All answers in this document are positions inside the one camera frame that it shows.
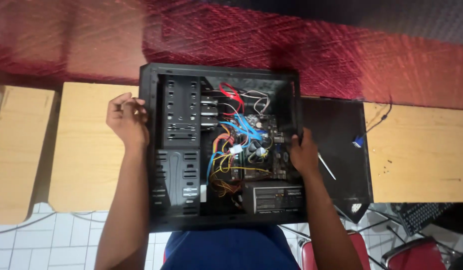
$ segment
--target keyboard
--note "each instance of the keyboard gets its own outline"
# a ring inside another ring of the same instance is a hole
[[[392,203],[408,236],[413,236],[441,216],[453,203]]]

